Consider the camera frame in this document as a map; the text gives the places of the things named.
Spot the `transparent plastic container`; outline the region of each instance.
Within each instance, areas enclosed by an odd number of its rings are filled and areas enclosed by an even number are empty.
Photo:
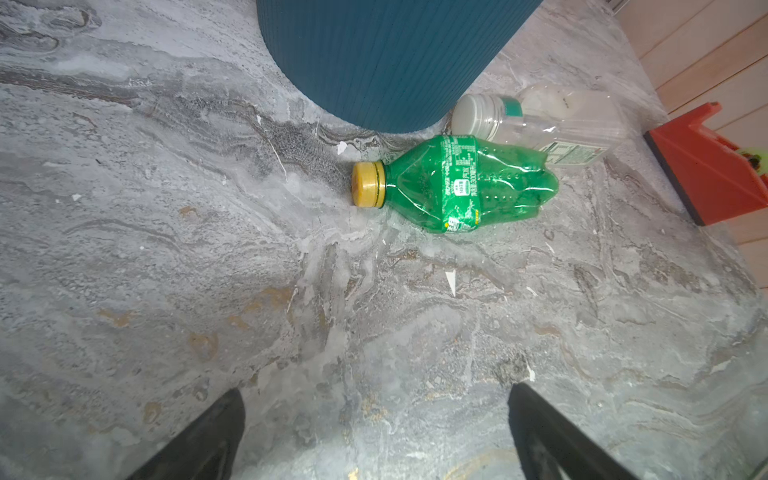
[[[470,94],[458,101],[454,135],[474,135],[548,154],[549,165],[585,166],[601,159],[627,137],[627,122],[603,91],[535,84],[517,98]]]

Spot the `blue container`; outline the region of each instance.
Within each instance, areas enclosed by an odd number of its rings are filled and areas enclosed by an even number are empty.
[[[405,133],[450,110],[541,0],[257,0],[283,73],[343,120]]]

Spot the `gray marble floor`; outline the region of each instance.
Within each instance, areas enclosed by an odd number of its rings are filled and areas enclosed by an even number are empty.
[[[243,479],[519,478],[524,379],[644,480],[768,455],[764,300],[642,142],[664,112],[598,0],[546,0],[471,91],[606,89],[633,138],[453,237],[348,186],[445,122],[324,113],[253,0],[0,0],[0,27],[0,477],[122,478],[234,386]]]

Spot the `plastic bottle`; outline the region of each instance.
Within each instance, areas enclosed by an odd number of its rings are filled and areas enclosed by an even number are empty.
[[[391,164],[362,162],[352,173],[358,207],[390,205],[432,233],[535,217],[558,192],[546,155],[475,137],[434,137]]]
[[[548,164],[556,165],[589,165],[627,137],[624,116],[609,94],[545,83],[517,98],[465,95],[451,124],[454,135],[545,151]]]

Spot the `wooden panel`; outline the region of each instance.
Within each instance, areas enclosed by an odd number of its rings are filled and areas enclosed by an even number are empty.
[[[768,150],[768,105],[763,105],[761,109],[729,123],[717,133],[740,147],[758,147]]]
[[[714,0],[641,59],[651,84],[659,88],[766,13],[767,0]]]
[[[712,0],[632,0],[616,14],[638,58],[690,20]]]
[[[768,238],[739,245],[747,266],[757,281],[757,286],[768,286]]]
[[[667,111],[703,94],[768,55],[768,15],[657,89]]]
[[[676,118],[708,101],[719,101],[723,110],[704,124],[716,130],[768,104],[768,57],[752,64],[670,113]]]
[[[747,243],[768,238],[768,208],[726,220],[736,243]]]

